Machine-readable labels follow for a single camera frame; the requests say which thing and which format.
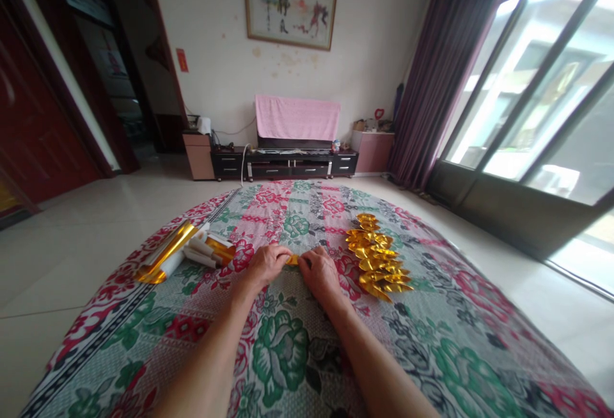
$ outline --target folded gold paper ingot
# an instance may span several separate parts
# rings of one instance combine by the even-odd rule
[[[393,239],[390,236],[375,234],[375,242],[379,244],[382,249],[389,249],[392,246]]]
[[[364,229],[348,229],[346,231],[347,234],[350,235],[350,237],[352,236],[362,236],[365,234],[365,230]]]
[[[371,222],[361,222],[360,227],[365,231],[377,231],[378,229],[380,229],[377,223]]]
[[[357,242],[350,242],[347,245],[347,248],[350,249],[352,252],[356,252],[356,249],[362,247],[363,249],[367,249],[369,247],[371,247],[371,242],[368,240],[360,240]]]
[[[379,288],[377,288],[373,282],[360,283],[360,286],[374,297],[377,297],[385,302],[392,303],[390,297],[387,296],[387,294],[385,294],[384,292],[382,292]]]
[[[396,253],[395,251],[391,251],[388,249],[380,249],[377,245],[374,245],[373,247],[371,247],[371,250],[373,250],[373,254],[378,254],[378,255],[385,255],[387,258],[396,258],[398,257],[398,253]]]
[[[384,276],[384,280],[391,284],[407,284],[411,282],[411,277],[407,277],[404,274],[388,274]]]
[[[348,249],[361,261],[359,268],[360,286],[371,295],[392,303],[386,292],[403,292],[414,290],[408,286],[411,278],[409,271],[401,268],[402,261],[395,259],[398,253],[390,250],[393,239],[376,231],[381,227],[371,213],[359,213],[356,218],[361,229],[350,229],[345,239]]]
[[[164,282],[167,276],[160,267],[166,259],[178,252],[197,232],[198,228],[194,227],[190,220],[181,223],[179,228],[169,233],[160,247],[148,258],[148,263],[137,269],[134,278],[139,282],[148,284]]]
[[[360,222],[377,223],[377,219],[375,218],[375,215],[372,215],[371,213],[359,213],[358,215],[356,215],[356,218]]]
[[[414,288],[405,284],[383,284],[381,285],[381,290],[387,292],[402,292],[414,290]]]
[[[383,268],[387,265],[386,260],[380,260],[380,259],[375,259],[375,258],[363,258],[360,261],[360,269],[362,269],[362,271],[374,271],[374,270],[378,270],[380,268]]]
[[[286,265],[288,266],[298,266],[299,265],[299,256],[291,255],[288,261],[286,261]]]

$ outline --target red door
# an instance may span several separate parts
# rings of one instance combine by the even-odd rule
[[[98,179],[2,10],[0,27],[0,166],[34,203]]]

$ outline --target television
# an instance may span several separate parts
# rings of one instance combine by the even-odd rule
[[[258,147],[263,150],[330,150],[330,140],[302,140],[264,138],[258,135]]]

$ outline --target tv stand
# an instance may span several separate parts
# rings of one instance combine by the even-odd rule
[[[211,159],[216,179],[229,180],[240,178],[243,148],[235,151],[212,151]],[[337,176],[353,177],[356,172],[358,153],[356,151],[297,151],[289,153],[245,154],[243,167],[244,180],[257,179],[287,180],[294,178],[332,178]]]

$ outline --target hand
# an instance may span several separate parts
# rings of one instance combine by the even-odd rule
[[[347,302],[335,263],[321,245],[299,257],[299,268],[305,284],[326,311],[331,304]]]
[[[252,279],[259,288],[269,285],[279,275],[291,255],[290,249],[277,242],[262,246],[251,259],[246,279]]]

